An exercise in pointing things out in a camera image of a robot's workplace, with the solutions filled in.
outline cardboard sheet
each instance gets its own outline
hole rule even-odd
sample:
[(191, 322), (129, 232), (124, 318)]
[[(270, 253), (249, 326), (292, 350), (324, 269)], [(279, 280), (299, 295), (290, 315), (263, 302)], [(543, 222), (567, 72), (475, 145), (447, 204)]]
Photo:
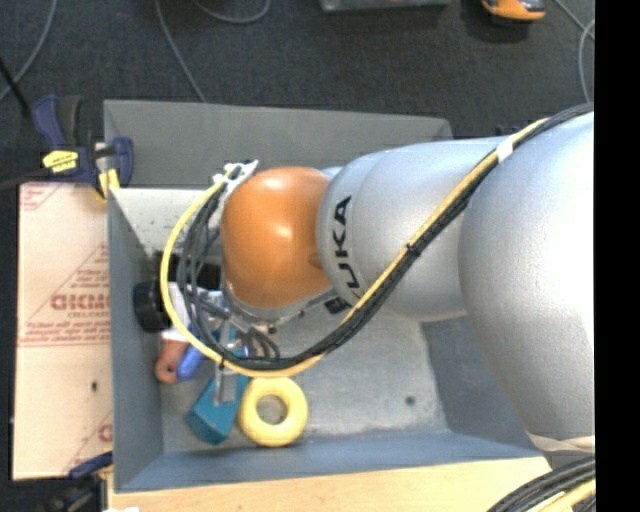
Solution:
[(89, 186), (20, 189), (14, 479), (64, 476), (111, 449), (106, 227)]

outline yellow cable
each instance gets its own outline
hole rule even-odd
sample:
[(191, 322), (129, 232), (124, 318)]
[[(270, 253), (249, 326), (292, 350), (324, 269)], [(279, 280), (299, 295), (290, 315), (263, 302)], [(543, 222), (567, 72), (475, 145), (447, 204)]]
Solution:
[(538, 512), (564, 512), (570, 509), (573, 505), (580, 503), (585, 498), (591, 496), (596, 490), (596, 479), (591, 480), (579, 485), (575, 489), (563, 494), (560, 498), (552, 501), (544, 508), (541, 508)]
[[(535, 130), (540, 124), (544, 123), (547, 119), (540, 119), (535, 123), (530, 124), (523, 130), (514, 134), (511, 137), (511, 141), (518, 142), (522, 140), (526, 135)], [(495, 164), (495, 161), (498, 159), (498, 152), (496, 150), (489, 153), (485, 156), (482, 161), (476, 165), (469, 174), (467, 174), (462, 181), (460, 181), (454, 188), (449, 192), (447, 197), (438, 205), (435, 211), (429, 216), (429, 218), (420, 226), (420, 228), (415, 232), (411, 240), (409, 240), (408, 246), (412, 247), (422, 235), (424, 235), (427, 230), (438, 220), (443, 211), (449, 208), (454, 201), (460, 197), (460, 195), (464, 192), (464, 190), (469, 186), (469, 184), (478, 177), (481, 173), (483, 173), (489, 165)], [(400, 260), (405, 256), (405, 254), (409, 251), (408, 247), (403, 247), (393, 261), (387, 266), (387, 268), (378, 276), (378, 279), (369, 287), (369, 289), (365, 292), (365, 294), (360, 298), (358, 303), (349, 311), (349, 313), (342, 319), (340, 325), (344, 324), (349, 318), (353, 316), (353, 314), (360, 309), (380, 288), (382, 283), (386, 280), (389, 274), (396, 268)]]
[[(536, 121), (535, 123), (530, 124), (520, 132), (512, 135), (509, 139), (512, 142), (517, 142), (521, 140), (523, 137), (528, 135), (531, 131), (537, 128), (540, 124), (545, 122), (547, 119), (541, 119)], [(453, 190), (447, 195), (447, 197), (440, 203), (440, 205), (436, 208), (434, 213), (432, 213), (429, 218), (420, 226), (420, 228), (413, 235), (411, 240), (409, 241), (409, 246), (413, 246), (420, 237), (433, 225), (434, 222), (440, 217), (441, 213), (445, 211), (453, 202), (464, 192), (465, 188), (469, 186), (469, 184), (482, 172), (484, 172), (489, 165), (494, 165), (496, 160), (498, 160), (498, 151), (497, 149), (489, 153), (478, 165), (476, 165), (469, 174), (467, 174), (460, 183), (458, 183)], [(165, 246), (162, 261), (160, 264), (160, 291), (162, 294), (162, 300), (164, 302), (165, 310), (171, 319), (173, 325), (182, 333), (182, 335), (187, 339), (191, 345), (196, 347), (200, 352), (206, 355), (208, 358), (213, 359), (217, 363), (222, 363), (223, 358), (220, 354), (212, 350), (210, 347), (207, 347), (204, 343), (202, 343), (198, 338), (196, 338), (191, 331), (184, 325), (182, 320), (180, 319), (178, 313), (173, 307), (173, 303), (171, 302), (171, 295), (169, 294), (169, 283), (168, 283), (168, 275), (169, 275), (169, 261), (171, 259), (171, 255), (173, 253), (173, 249), (175, 247), (176, 241), (178, 240), (178, 236), (182, 232), (184, 226), (186, 226), (189, 219), (193, 217), (198, 209), (205, 204), (205, 202), (212, 197), (222, 186), (224, 181), (228, 179), (233, 173), (233, 169), (228, 170), (223, 179), (219, 180), (217, 183), (208, 188), (204, 194), (194, 201), (189, 208), (182, 214), (178, 222), (173, 227), (173, 230), (169, 234), (169, 238), (167, 239), (167, 244)], [(407, 246), (403, 247), (393, 261), (387, 266), (387, 268), (378, 276), (376, 281), (367, 289), (365, 294), (360, 298), (355, 306), (351, 308), (351, 310), (345, 315), (345, 317), (340, 322), (340, 325), (343, 325), (347, 322), (380, 288), (382, 283), (386, 280), (391, 272), (397, 267), (399, 262), (407, 253)], [(300, 363), (297, 363), (289, 368), (278, 369), (278, 370), (255, 370), (244, 368), (239, 366), (231, 361), (225, 360), (224, 364), (227, 368), (238, 372), (242, 375), (246, 375), (247, 377), (291, 377), (296, 375), (311, 366), (317, 363), (322, 357), (323, 353), (318, 354), (316, 356), (310, 357)]]

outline gray bin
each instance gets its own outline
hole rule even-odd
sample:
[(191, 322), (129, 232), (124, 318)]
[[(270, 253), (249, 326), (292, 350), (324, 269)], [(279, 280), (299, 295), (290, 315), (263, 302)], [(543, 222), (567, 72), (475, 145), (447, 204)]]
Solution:
[[(154, 252), (212, 167), (258, 158), (265, 165), (326, 168), (380, 149), (446, 139), (446, 121), (106, 102), (105, 137), (116, 135), (133, 139), (136, 156), (134, 182), (112, 191), (108, 213), (117, 492), (539, 455), (464, 317), (420, 324), (378, 314), (294, 377), (309, 401), (309, 422), (293, 445), (274, 449), (254, 445), (238, 429), (218, 446), (198, 440), (184, 415), (213, 363), (192, 381), (160, 384), (153, 375), (159, 336), (145, 333), (133, 311), (133, 287), (155, 277)], [(317, 307), (288, 324), (282, 340), (317, 340), (339, 319)]]

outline orange object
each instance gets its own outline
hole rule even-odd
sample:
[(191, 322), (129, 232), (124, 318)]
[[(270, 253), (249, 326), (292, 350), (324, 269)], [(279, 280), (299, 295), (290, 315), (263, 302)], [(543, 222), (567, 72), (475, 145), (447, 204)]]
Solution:
[(225, 286), (233, 296), (276, 309), (331, 286), (316, 246), (316, 217), (328, 184), (315, 169), (276, 167), (234, 191), (220, 226)]
[(544, 0), (482, 0), (482, 5), (494, 16), (517, 21), (535, 21), (547, 10)]
[(189, 343), (171, 339), (162, 340), (162, 351), (156, 360), (155, 374), (160, 382), (175, 384), (178, 382), (176, 369), (187, 350)]

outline wire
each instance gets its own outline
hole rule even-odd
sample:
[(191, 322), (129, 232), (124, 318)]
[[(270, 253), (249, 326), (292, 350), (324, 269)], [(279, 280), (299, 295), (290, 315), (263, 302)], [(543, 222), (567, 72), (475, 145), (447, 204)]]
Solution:
[(158, 21), (160, 22), (160, 27), (162, 28), (162, 33), (164, 34), (164, 37), (167, 40), (167, 43), (169, 43), (169, 46), (171, 47), (171, 51), (173, 51), (173, 55), (178, 61), (178, 64), (180, 64), (182, 71), (187, 77), (187, 80), (189, 80), (189, 84), (191, 84), (191, 87), (193, 88), (195, 93), (198, 95), (198, 98), (200, 99), (200, 101), (202, 103), (207, 103), (207, 99), (205, 98), (204, 94), (202, 94), (200, 87), (198, 87), (198, 84), (196, 83), (195, 79), (193, 78), (193, 75), (191, 74), (191, 71), (189, 71), (189, 67), (187, 66), (187, 63), (182, 58), (182, 55), (180, 54), (180, 50), (178, 50), (178, 47), (176, 46), (176, 43), (173, 40), (173, 37), (171, 36), (171, 32), (169, 32), (169, 27), (167, 27), (167, 23), (164, 21), (164, 16), (162, 15), (160, 0), (155, 0), (155, 7), (156, 7), (156, 15), (158, 16)]
[[(58, 0), (52, 0), (51, 7), (49, 8), (49, 15), (47, 16), (47, 21), (45, 22), (44, 29), (42, 30), (42, 34), (40, 35), (40, 40), (38, 41), (38, 43), (36, 44), (36, 47), (31, 52), (31, 55), (27, 59), (27, 62), (24, 63), (20, 71), (18, 71), (18, 73), (13, 77), (13, 81), (16, 84), (20, 80), (22, 80), (24, 75), (31, 68), (31, 65), (33, 64), (33, 62), (36, 60), (36, 58), (38, 58), (38, 55), (40, 54), (40, 51), (42, 50), (42, 47), (44, 46), (44, 43), (47, 40), (47, 37), (49, 36), (49, 32), (51, 31), (51, 25), (53, 24), (53, 17), (56, 13), (57, 8), (58, 8)], [(4, 100), (4, 98), (7, 96), (7, 94), (9, 94), (9, 92), (11, 92), (11, 87), (6, 87), (0, 93), (0, 102)]]
[[(253, 16), (250, 16), (250, 17), (247, 17), (247, 18), (233, 18), (233, 17), (229, 17), (229, 16), (225, 16), (223, 14), (217, 13), (217, 12), (212, 11), (210, 9), (207, 9), (204, 5), (202, 5), (197, 0), (191, 0), (191, 3), (193, 5), (195, 5), (198, 9), (203, 11), (205, 14), (207, 14), (208, 16), (211, 16), (211, 17), (213, 17), (213, 18), (215, 18), (217, 20), (223, 21), (225, 23), (232, 23), (232, 24), (236, 24), (236, 25), (247, 25), (249, 23), (254, 23), (254, 22), (262, 19), (267, 14), (269, 9), (271, 8), (271, 0), (265, 0), (263, 8), (257, 14), (255, 14)], [(183, 73), (185, 74), (185, 76), (187, 77), (187, 80), (189, 81), (189, 84), (191, 85), (191, 88), (195, 91), (196, 95), (198, 96), (198, 99), (202, 103), (207, 103), (207, 98), (202, 93), (202, 91), (200, 90), (200, 87), (198, 86), (197, 82), (193, 78), (193, 75), (191, 74), (191, 71), (189, 70), (189, 66), (187, 66), (187, 63), (185, 62), (184, 58), (182, 57), (182, 54), (180, 53), (180, 50), (178, 49), (178, 46), (176, 45), (175, 40), (173, 39), (173, 36), (171, 35), (171, 32), (169, 31), (169, 27), (167, 26), (167, 23), (166, 23), (166, 21), (164, 19), (164, 15), (162, 14), (162, 8), (160, 6), (160, 0), (155, 0), (155, 9), (156, 9), (156, 15), (158, 17), (158, 21), (160, 22), (160, 27), (162, 28), (162, 33), (164, 34), (164, 38), (166, 39), (167, 43), (171, 47), (171, 51), (173, 52), (173, 55), (175, 56), (176, 60), (178, 61), (178, 64), (180, 64), (180, 67), (182, 68)]]
[[(595, 455), (591, 455), (585, 459), (556, 468), (521, 485), (515, 491), (502, 498), (488, 512), (530, 511), (560, 493), (571, 492), (578, 488), (583, 489), (582, 485), (585, 482), (595, 482), (595, 475), (596, 460)], [(584, 499), (585, 496), (580, 494), (575, 503)]]
[(212, 11), (211, 9), (207, 9), (204, 5), (202, 5), (198, 0), (191, 0), (191, 3), (195, 5), (198, 9), (200, 9), (205, 14), (215, 18), (219, 21), (224, 21), (225, 23), (232, 23), (235, 25), (248, 25), (249, 23), (255, 23), (256, 21), (264, 18), (269, 9), (271, 8), (271, 0), (265, 0), (262, 6), (262, 9), (253, 16), (248, 16), (246, 18), (234, 18), (232, 16), (225, 16), (224, 14), (220, 14), (218, 12)]
[[(567, 16), (569, 16), (569, 18), (571, 18), (573, 20), (573, 22), (578, 25), (578, 27), (580, 27), (583, 31), (588, 31), (588, 29), (584, 26), (584, 24), (578, 19), (578, 17), (573, 14), (573, 12), (571, 12), (571, 10), (560, 0), (554, 0), (554, 2), (556, 4), (558, 4), (562, 10), (565, 12), (565, 14)], [(593, 34), (589, 34), (589, 37), (593, 40), (593, 42), (595, 42), (596, 40), (596, 36), (594, 36)]]
[(588, 482), (579, 485), (575, 489), (567, 492), (564, 496), (541, 508), (539, 512), (564, 512), (569, 507), (576, 505), (585, 498), (591, 496), (595, 490), (596, 479), (592, 478)]
[(582, 33), (580, 34), (580, 43), (578, 44), (578, 76), (580, 78), (580, 88), (582, 89), (582, 94), (584, 96), (584, 99), (585, 101), (589, 102), (591, 101), (591, 98), (589, 96), (586, 80), (584, 78), (584, 43), (587, 37), (589, 37), (595, 44), (596, 36), (591, 33), (591, 29), (595, 25), (596, 19), (593, 18), (585, 26), (584, 23), (582, 23), (578, 19), (578, 17), (573, 12), (571, 12), (571, 10), (561, 0), (554, 0), (554, 2), (558, 4), (562, 8), (562, 10), (565, 12), (565, 14), (569, 16), (569, 18), (571, 18), (573, 22), (582, 30)]
[(595, 509), (596, 509), (596, 492), (594, 490), (591, 497), (582, 504), (582, 506), (578, 509), (577, 512), (591, 512), (592, 510), (595, 510)]
[(271, 376), (289, 377), (300, 373), (318, 362), (329, 352), (342, 346), (357, 334), (371, 317), (380, 309), (384, 301), (395, 289), (404, 274), (409, 270), (413, 262), (435, 237), (466, 207), (471, 195), (488, 176), (488, 174), (502, 161), (500, 153), (506, 143), (512, 150), (533, 139), (546, 130), (557, 126), (573, 117), (593, 111), (593, 104), (580, 105), (562, 111), (548, 119), (541, 119), (526, 127), (524, 130), (505, 139), (498, 148), (486, 155), (463, 180), (449, 193), (445, 200), (435, 209), (425, 223), (416, 231), (414, 236), (403, 247), (385, 271), (371, 285), (362, 299), (343, 318), (338, 327), (315, 343), (310, 348), (293, 357), (288, 358), (243, 358), (235, 355), (216, 344), (210, 339), (210, 333), (206, 326), (205, 315), (202, 314), (202, 305), (197, 300), (197, 264), (190, 262), (190, 271), (180, 272), (179, 287), (183, 293), (185, 302), (190, 306), (187, 310), (192, 315), (192, 324), (199, 326), (202, 337), (210, 343), (207, 346), (203, 341), (194, 336), (183, 324), (171, 302), (168, 289), (168, 269), (176, 242), (187, 223), (193, 218), (191, 227), (187, 231), (184, 250), (191, 257), (197, 240), (202, 239), (202, 230), (207, 228), (208, 221), (217, 210), (219, 199), (226, 189), (227, 182), (237, 172), (237, 168), (229, 168), (212, 187), (192, 203), (179, 218), (173, 227), (165, 246), (160, 266), (160, 289), (165, 305), (165, 310), (173, 321), (174, 326), (180, 330), (185, 338), (207, 357), (220, 364), (226, 364), (231, 370), (249, 377)]
[(591, 101), (589, 98), (589, 91), (587, 90), (587, 83), (584, 78), (584, 42), (587, 39), (587, 35), (590, 33), (591, 27), (596, 23), (596, 19), (592, 19), (591, 22), (582, 30), (580, 35), (580, 44), (578, 45), (578, 74), (580, 76), (580, 86), (582, 87), (582, 93), (587, 101)]

